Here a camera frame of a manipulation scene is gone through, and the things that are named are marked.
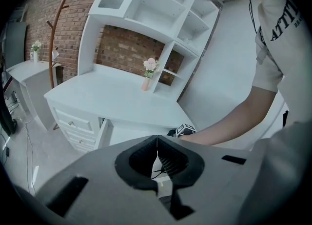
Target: person's arm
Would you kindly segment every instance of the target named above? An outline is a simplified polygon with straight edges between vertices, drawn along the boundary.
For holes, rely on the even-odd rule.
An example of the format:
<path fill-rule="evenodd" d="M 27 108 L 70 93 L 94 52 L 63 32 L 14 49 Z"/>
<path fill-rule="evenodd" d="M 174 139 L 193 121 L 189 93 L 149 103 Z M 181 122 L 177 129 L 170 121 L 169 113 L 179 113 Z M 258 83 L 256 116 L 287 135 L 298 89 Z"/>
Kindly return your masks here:
<path fill-rule="evenodd" d="M 252 87 L 247 99 L 216 124 L 180 139 L 215 145 L 237 138 L 258 125 L 267 115 L 276 93 Z"/>

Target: floor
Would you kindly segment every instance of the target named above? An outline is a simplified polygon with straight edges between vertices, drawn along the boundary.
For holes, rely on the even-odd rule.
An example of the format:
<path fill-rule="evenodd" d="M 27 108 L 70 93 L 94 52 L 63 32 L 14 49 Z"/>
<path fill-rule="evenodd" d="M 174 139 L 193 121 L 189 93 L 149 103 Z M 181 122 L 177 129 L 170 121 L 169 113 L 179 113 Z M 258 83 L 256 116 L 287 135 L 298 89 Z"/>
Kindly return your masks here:
<path fill-rule="evenodd" d="M 39 190 L 48 179 L 83 156 L 84 153 L 75 150 L 60 129 L 53 130 L 52 126 L 48 131 L 43 131 L 36 121 L 32 120 L 29 113 L 25 114 L 19 108 L 18 103 L 9 109 L 13 110 L 12 117 L 17 119 L 18 128 L 10 138 L 2 130 L 10 149 L 8 158 L 5 155 L 2 156 L 2 163 L 5 162 L 4 168 L 13 184 L 35 195 L 36 190 Z M 25 123 L 28 123 L 29 142 Z M 161 162 L 157 158 L 153 170 L 160 170 L 160 168 Z M 159 172 L 152 173 L 152 177 L 158 174 Z M 172 183 L 166 173 L 160 174 L 155 180 L 158 182 L 159 198 L 171 194 Z"/>

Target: black rectangular slot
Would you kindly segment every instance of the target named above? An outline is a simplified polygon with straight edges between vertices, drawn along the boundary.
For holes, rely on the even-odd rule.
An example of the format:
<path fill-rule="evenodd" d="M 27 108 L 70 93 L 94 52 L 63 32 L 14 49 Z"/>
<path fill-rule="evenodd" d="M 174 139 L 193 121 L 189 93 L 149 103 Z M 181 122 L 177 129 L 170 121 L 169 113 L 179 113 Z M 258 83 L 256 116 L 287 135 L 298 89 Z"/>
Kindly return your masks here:
<path fill-rule="evenodd" d="M 244 158 L 233 157 L 233 156 L 229 156 L 229 155 L 222 157 L 222 159 L 229 161 L 229 162 L 232 162 L 232 163 L 235 163 L 235 164 L 241 164 L 241 165 L 243 165 L 246 161 L 246 159 L 244 159 Z"/>
<path fill-rule="evenodd" d="M 51 201 L 47 207 L 60 216 L 64 216 L 87 184 L 88 179 L 74 177 Z"/>

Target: white wall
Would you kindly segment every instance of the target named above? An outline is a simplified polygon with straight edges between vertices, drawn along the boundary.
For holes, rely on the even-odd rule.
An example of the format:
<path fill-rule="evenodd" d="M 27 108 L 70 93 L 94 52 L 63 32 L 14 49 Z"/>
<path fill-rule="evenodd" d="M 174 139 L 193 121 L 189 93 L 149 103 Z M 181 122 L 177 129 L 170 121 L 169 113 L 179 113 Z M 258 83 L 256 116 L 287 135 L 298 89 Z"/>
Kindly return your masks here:
<path fill-rule="evenodd" d="M 256 29 L 257 6 L 253 1 Z M 224 4 L 209 48 L 191 84 L 179 104 L 198 130 L 225 117 L 246 99 L 252 86 L 256 66 L 255 32 L 248 10 L 249 0 Z M 267 133 L 284 100 L 278 93 L 265 120 L 243 136 L 221 144 L 229 148 L 250 149 Z"/>

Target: flower vase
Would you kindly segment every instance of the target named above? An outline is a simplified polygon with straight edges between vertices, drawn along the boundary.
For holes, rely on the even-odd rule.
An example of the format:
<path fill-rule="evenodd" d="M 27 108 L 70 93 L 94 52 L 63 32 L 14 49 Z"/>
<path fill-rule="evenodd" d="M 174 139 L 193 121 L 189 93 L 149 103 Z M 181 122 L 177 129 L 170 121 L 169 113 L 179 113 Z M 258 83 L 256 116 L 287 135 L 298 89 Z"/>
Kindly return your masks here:
<path fill-rule="evenodd" d="M 38 62 L 38 51 L 34 51 L 34 63 Z"/>
<path fill-rule="evenodd" d="M 148 90 L 148 86 L 150 84 L 150 80 L 151 80 L 150 78 L 145 77 L 143 85 L 142 85 L 142 88 L 141 88 L 142 90 L 144 90 L 144 91 Z"/>

